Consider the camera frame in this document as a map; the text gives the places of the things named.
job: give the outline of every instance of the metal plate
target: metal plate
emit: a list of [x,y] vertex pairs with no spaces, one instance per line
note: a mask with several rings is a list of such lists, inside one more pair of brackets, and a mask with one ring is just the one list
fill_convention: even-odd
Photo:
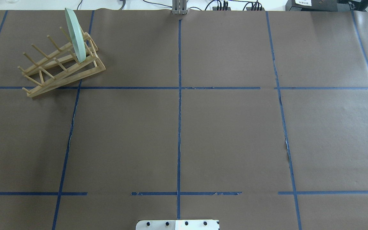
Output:
[[218,220],[139,221],[136,230],[219,230]]

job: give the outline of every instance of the sticker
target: sticker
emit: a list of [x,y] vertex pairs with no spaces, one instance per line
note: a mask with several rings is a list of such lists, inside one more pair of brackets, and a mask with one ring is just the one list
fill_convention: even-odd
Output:
[[311,6],[311,0],[295,0],[295,3],[303,6]]

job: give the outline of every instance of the green plate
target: green plate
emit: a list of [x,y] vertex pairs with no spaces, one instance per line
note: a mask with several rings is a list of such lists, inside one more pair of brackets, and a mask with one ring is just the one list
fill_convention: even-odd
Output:
[[83,40],[82,31],[78,18],[73,10],[65,8],[65,16],[67,29],[69,30],[70,39],[76,52],[79,62],[86,60],[85,41]]

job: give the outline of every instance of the metal bracket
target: metal bracket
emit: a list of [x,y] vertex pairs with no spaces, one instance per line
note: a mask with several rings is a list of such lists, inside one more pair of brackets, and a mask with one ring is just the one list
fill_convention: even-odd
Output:
[[187,0],[172,0],[172,14],[187,14]]
[[219,230],[218,220],[139,221],[136,230]]

